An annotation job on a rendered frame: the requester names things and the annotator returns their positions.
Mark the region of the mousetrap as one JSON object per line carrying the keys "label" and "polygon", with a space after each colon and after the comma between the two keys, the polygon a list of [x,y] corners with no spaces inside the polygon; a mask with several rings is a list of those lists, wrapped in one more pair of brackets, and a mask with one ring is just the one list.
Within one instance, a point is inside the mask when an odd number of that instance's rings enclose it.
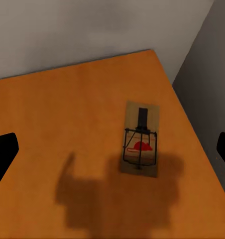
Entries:
{"label": "mousetrap", "polygon": [[127,102],[120,173],[158,177],[160,106]]}

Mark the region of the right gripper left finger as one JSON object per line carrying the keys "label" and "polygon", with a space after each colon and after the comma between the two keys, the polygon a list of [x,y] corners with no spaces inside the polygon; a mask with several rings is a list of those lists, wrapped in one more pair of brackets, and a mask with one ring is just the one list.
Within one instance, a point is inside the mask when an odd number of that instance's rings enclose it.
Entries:
{"label": "right gripper left finger", "polygon": [[19,151],[14,132],[0,136],[0,181]]}

